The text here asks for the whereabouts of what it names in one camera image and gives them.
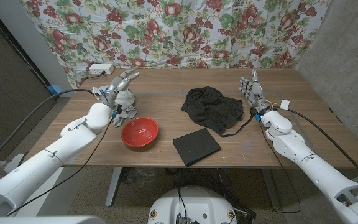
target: table leg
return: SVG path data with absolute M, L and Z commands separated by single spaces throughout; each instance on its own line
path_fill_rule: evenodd
M 274 183 L 272 171 L 270 169 L 261 169 L 260 171 L 262 173 L 262 177 L 264 179 L 267 193 L 270 198 L 270 202 L 272 203 L 272 207 L 278 210 L 281 208 L 281 205 L 280 201 L 278 200 L 278 193 L 276 185 Z
M 111 207 L 114 202 L 114 196 L 117 192 L 117 186 L 119 182 L 119 176 L 121 175 L 122 167 L 115 167 L 112 172 L 109 191 L 107 192 L 106 202 L 104 203 L 107 207 Z

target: red bowl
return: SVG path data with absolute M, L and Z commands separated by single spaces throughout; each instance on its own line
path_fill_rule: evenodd
M 158 134 L 158 125 L 151 118 L 136 118 L 128 122 L 121 131 L 121 139 L 132 147 L 145 146 Z

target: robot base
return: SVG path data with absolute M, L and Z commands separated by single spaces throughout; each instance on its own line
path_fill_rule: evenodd
M 199 186 L 186 186 L 180 188 L 180 195 L 185 203 L 188 217 L 187 221 L 181 223 L 237 223 L 236 218 L 232 218 L 234 210 L 231 204 L 210 189 Z M 179 201 L 178 190 L 168 191 L 152 205 L 147 223 L 177 223 L 179 206 L 182 220 L 185 220 L 185 208 L 182 202 Z

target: wooden table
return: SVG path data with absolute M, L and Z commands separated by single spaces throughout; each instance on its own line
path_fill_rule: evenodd
M 88 80 L 81 88 L 91 89 L 107 85 L 122 70 L 100 79 Z M 237 122 L 226 133 L 233 133 L 249 118 L 249 105 L 238 92 L 240 77 L 251 78 L 248 69 L 206 69 L 206 70 L 139 70 L 141 76 L 131 82 L 129 89 L 135 94 L 135 107 L 138 117 L 149 117 L 158 123 L 159 133 L 154 142 L 142 148 L 125 145 L 121 140 L 121 130 L 111 126 L 88 166 L 111 167 L 184 167 L 184 163 L 173 146 L 173 139 L 202 126 L 192 122 L 186 112 L 180 110 L 186 94 L 192 88 L 211 86 L 224 96 L 243 100 L 244 120 Z M 305 82 L 296 70 L 261 69 L 259 82 L 268 100 L 280 102 L 290 100 L 290 108 L 304 114 L 323 128 L 358 163 L 358 142 L 350 131 L 330 112 L 328 106 Z M 27 158 L 44 149 L 60 137 L 62 128 L 74 119 L 87 114 L 95 98 L 89 93 L 78 92 L 67 103 Z M 294 129 L 306 140 L 307 145 L 327 162 L 337 168 L 354 166 L 329 142 L 315 127 L 294 114 L 280 110 L 288 118 Z M 208 130 L 222 149 L 197 162 L 191 167 L 241 167 L 241 168 L 280 168 L 280 164 L 265 142 L 258 122 L 253 120 L 238 135 L 221 138 Z M 68 166 L 80 166 L 89 158 L 99 142 L 100 135 L 89 148 L 81 152 Z M 297 167 L 288 159 L 278 155 L 285 167 Z

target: black strap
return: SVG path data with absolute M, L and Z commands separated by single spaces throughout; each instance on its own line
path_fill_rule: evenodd
M 221 137 L 230 137 L 233 135 L 238 134 L 245 126 L 247 126 L 247 124 L 249 124 L 252 121 L 252 118 L 254 118 L 255 115 L 251 114 L 251 117 L 248 119 L 247 122 L 245 122 L 237 131 L 236 133 L 232 133 L 232 134 L 219 134 L 219 136 Z

